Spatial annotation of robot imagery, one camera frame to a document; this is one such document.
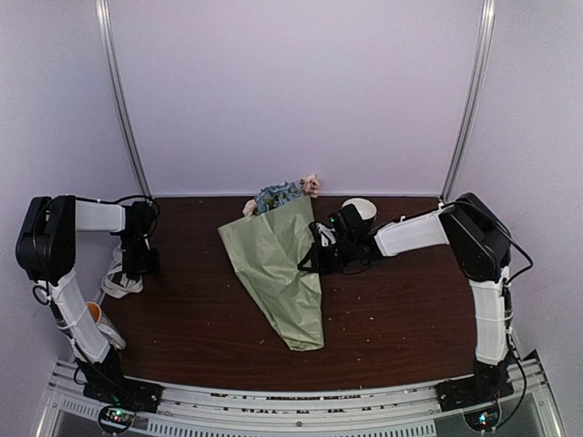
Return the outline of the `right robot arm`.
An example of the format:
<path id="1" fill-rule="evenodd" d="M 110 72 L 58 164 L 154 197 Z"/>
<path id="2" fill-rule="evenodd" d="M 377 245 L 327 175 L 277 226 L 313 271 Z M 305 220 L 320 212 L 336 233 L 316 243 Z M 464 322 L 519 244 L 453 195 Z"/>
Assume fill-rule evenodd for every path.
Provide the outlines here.
<path id="1" fill-rule="evenodd" d="M 511 251 L 519 249 L 509 229 L 473 193 L 428 212 L 374 225 L 377 207 L 365 198 L 349 198 L 329 215 L 328 223 L 309 225 L 313 243 L 299 262 L 300 271 L 344 273 L 353 262 L 368 268 L 380 258 L 433 246 L 447 246 L 470 285 L 476 320 L 476 357 L 471 376 L 436 385 L 443 411 L 496 402 L 514 389 L 507 366 L 514 316 L 510 286 Z"/>

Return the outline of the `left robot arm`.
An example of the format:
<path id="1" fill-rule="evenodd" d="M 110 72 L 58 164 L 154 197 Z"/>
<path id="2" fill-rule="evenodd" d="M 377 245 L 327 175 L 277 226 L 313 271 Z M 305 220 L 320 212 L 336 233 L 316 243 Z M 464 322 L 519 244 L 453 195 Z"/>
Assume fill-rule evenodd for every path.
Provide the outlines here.
<path id="1" fill-rule="evenodd" d="M 159 252 L 149 244 L 159 218 L 157 202 L 143 195 L 115 201 L 62 195 L 31 200 L 15 245 L 18 265 L 33 281 L 35 299 L 47 306 L 66 336 L 86 382 L 89 399 L 124 410 L 155 412 L 162 388 L 130 379 L 123 371 L 123 343 L 102 330 L 77 282 L 77 233 L 107 232 L 119 239 L 114 274 L 127 291 L 140 290 L 146 275 L 159 274 Z"/>

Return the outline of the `pink and green wrapping paper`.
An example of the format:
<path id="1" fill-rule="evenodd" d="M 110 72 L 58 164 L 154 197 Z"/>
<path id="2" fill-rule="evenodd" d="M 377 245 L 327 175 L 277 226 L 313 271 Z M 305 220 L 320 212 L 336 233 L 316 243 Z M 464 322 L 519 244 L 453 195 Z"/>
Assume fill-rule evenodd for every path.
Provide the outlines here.
<path id="1" fill-rule="evenodd" d="M 320 277 L 298 268 L 312 247 L 312 222 L 311 199 L 300 197 L 218 228 L 236 277 L 291 351 L 324 347 Z"/>

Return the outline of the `white ribbon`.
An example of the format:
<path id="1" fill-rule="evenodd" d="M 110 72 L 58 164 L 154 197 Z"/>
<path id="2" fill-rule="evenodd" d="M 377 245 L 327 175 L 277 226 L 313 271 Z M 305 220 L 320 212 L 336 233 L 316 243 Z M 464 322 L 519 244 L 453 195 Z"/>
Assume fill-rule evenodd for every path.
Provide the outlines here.
<path id="1" fill-rule="evenodd" d="M 123 254 L 120 246 L 114 248 L 112 257 L 107 273 L 101 279 L 100 290 L 118 300 L 127 295 L 140 293 L 143 290 L 142 278 L 130 279 L 122 271 Z"/>

